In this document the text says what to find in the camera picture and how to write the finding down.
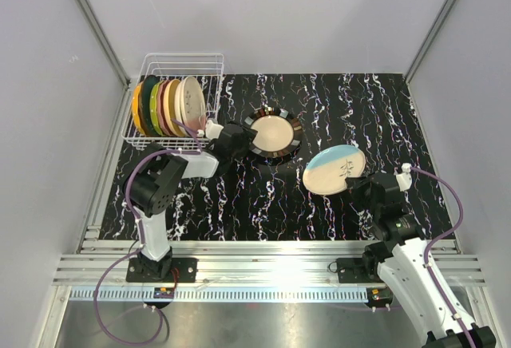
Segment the black striped bottom plate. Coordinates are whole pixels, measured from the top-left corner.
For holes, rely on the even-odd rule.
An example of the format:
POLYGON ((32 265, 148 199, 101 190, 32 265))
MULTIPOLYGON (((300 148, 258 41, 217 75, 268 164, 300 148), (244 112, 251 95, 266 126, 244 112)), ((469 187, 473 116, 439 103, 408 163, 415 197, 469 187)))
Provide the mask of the black striped bottom plate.
POLYGON ((303 126, 299 118, 280 107, 261 107, 245 117, 243 125, 255 131, 249 150, 263 158, 291 155, 303 139, 303 126))

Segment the blue cream plate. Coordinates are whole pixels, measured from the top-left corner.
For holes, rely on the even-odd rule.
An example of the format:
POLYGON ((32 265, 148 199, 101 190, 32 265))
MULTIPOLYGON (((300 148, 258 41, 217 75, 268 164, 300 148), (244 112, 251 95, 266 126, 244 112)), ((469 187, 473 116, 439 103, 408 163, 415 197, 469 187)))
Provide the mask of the blue cream plate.
POLYGON ((366 166, 365 154, 353 145, 341 144, 319 152, 303 171, 302 182, 311 193, 330 196, 347 189, 346 178, 359 178, 366 166))

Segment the beige bear print plate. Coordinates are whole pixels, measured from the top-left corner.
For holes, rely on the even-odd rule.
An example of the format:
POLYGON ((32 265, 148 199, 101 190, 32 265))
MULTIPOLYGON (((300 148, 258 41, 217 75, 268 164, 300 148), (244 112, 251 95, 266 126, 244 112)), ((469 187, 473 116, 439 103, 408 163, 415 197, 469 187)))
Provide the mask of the beige bear print plate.
POLYGON ((182 79, 176 88, 174 109, 176 114, 176 121, 178 122, 177 127, 183 133, 184 136, 188 135, 187 129, 184 127, 185 122, 183 119, 184 114, 184 82, 182 79))

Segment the cream pink plate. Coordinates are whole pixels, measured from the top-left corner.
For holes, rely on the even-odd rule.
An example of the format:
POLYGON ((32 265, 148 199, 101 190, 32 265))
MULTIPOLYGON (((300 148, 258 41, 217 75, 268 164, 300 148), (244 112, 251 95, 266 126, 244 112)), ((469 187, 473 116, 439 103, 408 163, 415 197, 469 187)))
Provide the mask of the cream pink plate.
POLYGON ((184 82, 184 114, 185 125, 198 131, 207 121, 206 104, 201 84, 193 76, 185 78, 184 82))

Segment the yellow cream plate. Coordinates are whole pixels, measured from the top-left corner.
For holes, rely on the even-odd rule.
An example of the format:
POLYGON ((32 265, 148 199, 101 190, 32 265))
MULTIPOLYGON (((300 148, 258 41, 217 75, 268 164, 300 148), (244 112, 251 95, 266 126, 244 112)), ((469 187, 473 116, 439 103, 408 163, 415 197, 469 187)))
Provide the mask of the yellow cream plate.
POLYGON ((163 107, 164 107, 164 118, 166 121, 166 125, 168 130, 172 133, 173 136, 182 137, 183 133, 177 127, 177 124, 174 122, 176 119, 174 103, 175 103, 175 93, 176 88, 180 80, 173 79, 171 80, 164 88, 163 92, 163 107))

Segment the teal glazed plate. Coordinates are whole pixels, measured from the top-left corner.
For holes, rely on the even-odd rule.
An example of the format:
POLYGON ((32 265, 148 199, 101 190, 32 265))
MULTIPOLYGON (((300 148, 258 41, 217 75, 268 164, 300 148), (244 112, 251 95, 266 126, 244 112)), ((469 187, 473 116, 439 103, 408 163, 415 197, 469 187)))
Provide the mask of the teal glazed plate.
POLYGON ((150 97, 151 92, 155 84, 159 81, 159 78, 154 75, 148 75, 142 81, 141 86, 141 110, 142 117, 145 122, 145 126, 148 130, 148 135, 150 137, 158 137, 158 133, 156 132, 153 123, 151 121, 151 111, 150 111, 150 97))

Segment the green polka dot plate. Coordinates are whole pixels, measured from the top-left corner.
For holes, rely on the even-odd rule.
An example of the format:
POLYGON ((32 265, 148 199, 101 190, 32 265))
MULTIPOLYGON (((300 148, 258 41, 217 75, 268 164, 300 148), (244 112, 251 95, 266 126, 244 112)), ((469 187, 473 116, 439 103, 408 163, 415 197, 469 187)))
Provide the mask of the green polka dot plate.
POLYGON ((159 136, 163 136, 164 133, 160 127, 160 123, 159 123, 159 120, 158 120, 158 109, 157 109, 157 105, 158 105, 158 97, 157 97, 157 94, 158 94, 158 91, 159 91, 159 88, 160 88, 160 84, 161 82, 158 81, 152 88, 151 90, 151 94, 150 94, 150 98, 149 98, 149 110, 150 110, 150 119, 151 119, 151 123, 156 131, 156 133, 159 135, 159 136))

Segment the orange polka dot plate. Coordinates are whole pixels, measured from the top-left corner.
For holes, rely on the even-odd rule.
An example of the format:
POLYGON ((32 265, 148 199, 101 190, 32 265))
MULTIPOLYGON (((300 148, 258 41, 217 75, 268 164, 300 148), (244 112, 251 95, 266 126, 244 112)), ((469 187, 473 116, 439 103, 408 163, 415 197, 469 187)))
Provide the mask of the orange polka dot plate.
POLYGON ((131 104, 131 113, 132 113, 132 119, 133 124, 137 131, 142 136, 147 136, 147 131, 142 123, 141 120, 141 114, 140 114, 140 95, 141 95, 141 83, 136 85, 134 91, 133 91, 133 98, 132 98, 132 104, 131 104))

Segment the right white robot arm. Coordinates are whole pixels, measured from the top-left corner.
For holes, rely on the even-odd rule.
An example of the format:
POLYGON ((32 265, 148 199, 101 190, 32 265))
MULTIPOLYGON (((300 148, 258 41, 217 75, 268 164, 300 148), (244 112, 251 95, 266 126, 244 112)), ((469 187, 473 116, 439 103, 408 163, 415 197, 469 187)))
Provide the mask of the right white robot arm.
POLYGON ((410 189, 409 171, 375 172, 348 177, 354 202, 367 209, 376 243, 365 248, 362 274, 384 282, 400 302, 424 347, 495 347, 488 326, 479 326, 461 305, 431 255, 431 242, 413 215, 403 193, 410 189))

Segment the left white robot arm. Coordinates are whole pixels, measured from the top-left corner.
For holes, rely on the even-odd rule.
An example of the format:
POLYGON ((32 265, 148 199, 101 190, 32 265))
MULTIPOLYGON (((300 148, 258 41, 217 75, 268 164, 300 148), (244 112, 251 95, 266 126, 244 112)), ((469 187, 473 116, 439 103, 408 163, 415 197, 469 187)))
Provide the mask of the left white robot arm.
POLYGON ((127 281, 130 283, 186 283, 195 281, 196 260, 175 258, 168 241, 166 211, 182 180, 212 178, 234 160, 245 157, 252 148, 257 131, 231 121, 219 125, 207 121, 202 132, 208 143, 202 146, 198 132, 190 132, 196 147, 170 149, 153 142, 146 146, 131 171, 125 176, 123 193, 133 213, 140 246, 129 253, 127 281))

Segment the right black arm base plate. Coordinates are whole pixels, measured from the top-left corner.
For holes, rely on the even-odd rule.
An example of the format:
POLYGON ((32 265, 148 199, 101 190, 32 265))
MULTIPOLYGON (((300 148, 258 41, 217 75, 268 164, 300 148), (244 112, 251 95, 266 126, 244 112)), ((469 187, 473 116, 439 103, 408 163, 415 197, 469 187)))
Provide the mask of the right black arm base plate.
POLYGON ((339 283, 384 284, 376 270, 381 262, 381 259, 376 259, 366 263, 362 257, 337 258, 334 273, 339 283))

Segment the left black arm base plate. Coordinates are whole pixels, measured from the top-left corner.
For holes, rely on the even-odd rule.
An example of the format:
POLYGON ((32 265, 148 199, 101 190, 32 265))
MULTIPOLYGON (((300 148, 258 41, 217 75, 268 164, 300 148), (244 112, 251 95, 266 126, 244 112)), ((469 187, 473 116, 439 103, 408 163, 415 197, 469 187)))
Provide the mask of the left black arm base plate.
POLYGON ((194 283, 198 259, 165 258, 159 262, 141 258, 130 259, 125 280, 128 283, 194 283))

